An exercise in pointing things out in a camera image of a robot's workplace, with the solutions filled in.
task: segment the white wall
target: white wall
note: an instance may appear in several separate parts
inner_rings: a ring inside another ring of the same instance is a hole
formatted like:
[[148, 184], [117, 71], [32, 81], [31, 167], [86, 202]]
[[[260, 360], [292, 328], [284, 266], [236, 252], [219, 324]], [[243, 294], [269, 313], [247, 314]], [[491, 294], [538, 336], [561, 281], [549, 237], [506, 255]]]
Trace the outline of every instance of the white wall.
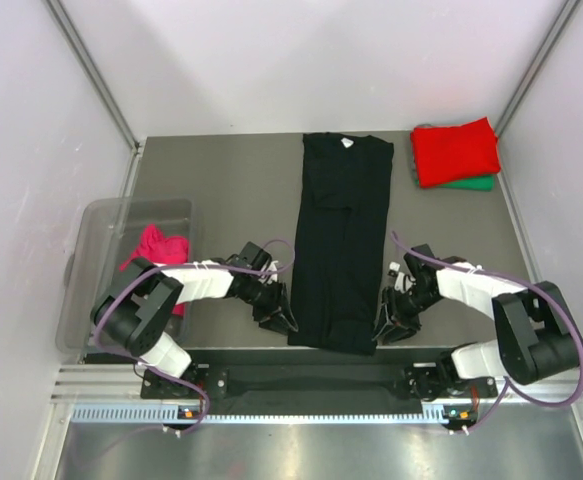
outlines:
[[119, 193], [129, 155], [43, 3], [0, 2], [1, 480], [38, 448], [82, 210]]
[[561, 0], [64, 0], [136, 136], [502, 113]]
[[501, 141], [539, 270], [583, 333], [583, 2]]

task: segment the clear plastic container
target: clear plastic container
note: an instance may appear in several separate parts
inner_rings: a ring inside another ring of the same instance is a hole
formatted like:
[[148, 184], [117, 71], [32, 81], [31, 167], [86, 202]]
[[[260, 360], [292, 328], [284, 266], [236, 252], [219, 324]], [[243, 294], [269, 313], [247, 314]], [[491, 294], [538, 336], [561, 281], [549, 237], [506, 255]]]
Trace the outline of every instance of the clear plastic container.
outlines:
[[[88, 345], [93, 303], [138, 246], [148, 225], [154, 224], [167, 237], [186, 237], [189, 258], [195, 258], [193, 218], [193, 203], [187, 198], [112, 198], [91, 203], [82, 216], [75, 254], [67, 265], [67, 289], [56, 334], [58, 349], [77, 353]], [[190, 308], [187, 305], [184, 318], [173, 315], [167, 326], [176, 341], [186, 334]], [[102, 341], [113, 345], [105, 336]]]

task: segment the purple cable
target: purple cable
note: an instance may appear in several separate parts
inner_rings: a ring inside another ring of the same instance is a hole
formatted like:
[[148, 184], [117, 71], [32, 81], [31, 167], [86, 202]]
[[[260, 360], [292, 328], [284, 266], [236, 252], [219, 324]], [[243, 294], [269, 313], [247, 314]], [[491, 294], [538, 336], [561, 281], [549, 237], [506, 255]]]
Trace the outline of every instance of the purple cable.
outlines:
[[[129, 355], [128, 353], [126, 353], [123, 350], [113, 349], [113, 348], [106, 347], [105, 345], [102, 344], [102, 341], [100, 339], [100, 336], [102, 335], [102, 330], [104, 329], [105, 325], [109, 321], [109, 318], [111, 317], [111, 314], [113, 313], [113, 311], [116, 308], [118, 308], [118, 306], [120, 305], [120, 303], [122, 303], [122, 301], [133, 290], [135, 290], [135, 288], [138, 285], [140, 285], [143, 281], [145, 281], [147, 278], [151, 277], [152, 275], [155, 275], [156, 273], [161, 272], [161, 271], [164, 271], [164, 270], [200, 269], [200, 268], [204, 268], [204, 269], [209, 269], [209, 270], [229, 270], [231, 272], [246, 273], [246, 274], [249, 274], [249, 275], [257, 275], [257, 276], [262, 276], [262, 277], [271, 276], [271, 275], [275, 275], [275, 274], [280, 274], [280, 273], [283, 273], [283, 272], [287, 271], [289, 268], [291, 268], [291, 265], [293, 265], [293, 262], [295, 261], [295, 250], [293, 249], [293, 246], [289, 242], [287, 242], [286, 240], [283, 240], [281, 238], [275, 238], [273, 240], [269, 240], [267, 243], [264, 244], [264, 247], [263, 248], [266, 248], [267, 246], [271, 245], [272, 243], [283, 243], [291, 251], [291, 260], [289, 261], [289, 263], [287, 263], [286, 265], [282, 266], [281, 268], [278, 268], [276, 271], [261, 272], [261, 271], [258, 271], [258, 270], [249, 270], [247, 268], [232, 267], [232, 266], [229, 266], [229, 265], [199, 265], [199, 264], [195, 264], [195, 263], [183, 263], [183, 264], [180, 264], [180, 265], [163, 265], [161, 267], [155, 267], [155, 268], [152, 268], [151, 270], [147, 270], [142, 275], [140, 275], [138, 278], [136, 278], [133, 282], [131, 282], [120, 293], [120, 295], [111, 303], [111, 305], [109, 306], [109, 308], [107, 308], [107, 310], [104, 312], [104, 315], [102, 315], [102, 318], [100, 319], [100, 321], [98, 322], [98, 325], [95, 327], [95, 330], [93, 331], [93, 340], [94, 340], [96, 346], [100, 350], [102, 350], [102, 351], [109, 352], [109, 353], [113, 353], [115, 355], [125, 356], [125, 357], [128, 357], [128, 358], [132, 358], [135, 361], [142, 362], [141, 359], [135, 358], [132, 355]], [[163, 378], [166, 378], [167, 380], [169, 380], [171, 382], [179, 383], [180, 385], [182, 385], [182, 386], [184, 386], [186, 388], [189, 388], [189, 389], [195, 391], [197, 394], [199, 394], [203, 398], [204, 401], [203, 401], [202, 412], [198, 416], [196, 422], [193, 423], [186, 430], [183, 430], [183, 432], [186, 433], [186, 434], [189, 434], [189, 433], [194, 432], [198, 428], [200, 428], [200, 425], [202, 424], [202, 421], [205, 419], [205, 417], [209, 413], [209, 409], [211, 408], [211, 401], [209, 400], [209, 396], [207, 395], [207, 393], [204, 390], [202, 390], [200, 387], [198, 387], [197, 385], [195, 385], [195, 384], [193, 384], [191, 382], [187, 382], [186, 380], [182, 380], [180, 378], [172, 377], [171, 375], [168, 375], [168, 374], [166, 374], [164, 372], [161, 372], [160, 370], [157, 370], [157, 369], [155, 369], [153, 367], [150, 367], [150, 366], [148, 366], [147, 368], [151, 372], [155, 373], [156, 375], [159, 375], [159, 376], [161, 376]], [[131, 432], [127, 433], [126, 435], [124, 435], [122, 437], [120, 437], [118, 440], [116, 440], [111, 445], [109, 445], [108, 447], [106, 447], [98, 456], [96, 456], [95, 458], [89, 460], [88, 462], [83, 462], [83, 461], [79, 460], [78, 459], [77, 452], [75, 451], [75, 447], [73, 447], [71, 449], [71, 457], [73, 459], [73, 463], [79, 469], [81, 469], [81, 470], [86, 469], [90, 465], [92, 465], [93, 463], [95, 463], [97, 460], [99, 460], [100, 458], [102, 458], [103, 456], [105, 456], [107, 453], [109, 453], [111, 450], [113, 450], [115, 447], [117, 447], [120, 443], [124, 442], [125, 440], [127, 440], [130, 437], [132, 437], [133, 435], [135, 435], [137, 433], [146, 432], [146, 431], [149, 431], [149, 430], [157, 430], [157, 429], [162, 429], [162, 427], [158, 427], [158, 426], [155, 426], [155, 425], [150, 425], [150, 426], [140, 427], [140, 428], [138, 428], [136, 430], [132, 430]]]
[[[452, 270], [457, 270], [459, 272], [464, 272], [464, 273], [468, 273], [470, 271], [468, 268], [463, 268], [463, 267], [458, 267], [456, 265], [451, 265], [449, 263], [438, 260], [437, 258], [428, 257], [426, 255], [422, 255], [421, 253], [418, 253], [418, 252], [410, 249], [409, 247], [407, 247], [405, 244], [403, 244], [400, 241], [400, 239], [398, 238], [398, 235], [394, 231], [391, 232], [391, 240], [393, 240], [393, 243], [395, 243], [395, 245], [399, 249], [406, 251], [410, 255], [413, 255], [414, 257], [417, 257], [420, 260], [422, 260], [425, 263], [428, 263], [430, 265], [437, 265], [437, 266], [440, 266], [443, 268], [450, 268]], [[575, 324], [573, 323], [573, 320], [571, 319], [571, 317], [569, 317], [569, 315], [564, 311], [564, 309], [553, 298], [551, 298], [549, 295], [547, 295], [541, 289], [539, 289], [538, 287], [536, 287], [535, 285], [533, 285], [532, 283], [530, 283], [526, 280], [522, 280], [522, 279], [516, 278], [512, 275], [508, 275], [505, 273], [491, 272], [488, 270], [476, 270], [473, 272], [473, 274], [502, 278], [504, 280], [508, 280], [510, 282], [517, 283], [518, 285], [521, 285], [525, 288], [528, 288], [533, 293], [537, 294], [539, 297], [541, 297], [543, 300], [545, 300], [549, 304], [549, 306], [551, 306], [551, 308], [553, 308], [558, 313], [558, 315], [562, 318], [562, 320], [564, 320], [564, 323], [567, 327], [567, 330], [569, 331], [569, 334], [573, 338], [576, 350], [578, 352], [580, 376], [578, 377], [578, 383], [577, 383], [576, 388], [573, 391], [573, 393], [571, 395], [569, 395], [568, 398], [566, 398], [565, 400], [562, 400], [560, 402], [545, 402], [543, 400], [538, 400], [537, 398], [533, 398], [530, 395], [524, 393], [517, 385], [515, 385], [511, 381], [510, 378], [505, 377], [504, 387], [502, 388], [500, 395], [498, 396], [498, 398], [494, 402], [491, 409], [489, 409], [489, 411], [484, 415], [484, 417], [480, 421], [478, 421], [475, 425], [473, 425], [473, 427], [471, 427], [471, 429], [469, 429], [469, 430], [475, 429], [479, 424], [481, 424], [484, 420], [486, 420], [488, 417], [491, 416], [493, 410], [504, 399], [504, 396], [509, 388], [511, 388], [511, 390], [513, 390], [515, 393], [517, 393], [521, 398], [523, 398], [527, 402], [533, 403], [535, 405], [539, 405], [541, 407], [562, 408], [562, 407], [568, 407], [569, 405], [573, 404], [573, 402], [575, 402], [578, 398], [580, 398], [580, 396], [582, 396], [582, 392], [583, 392], [583, 343], [582, 343], [582, 339], [580, 338], [580, 335], [578, 334], [578, 331], [577, 331]]]

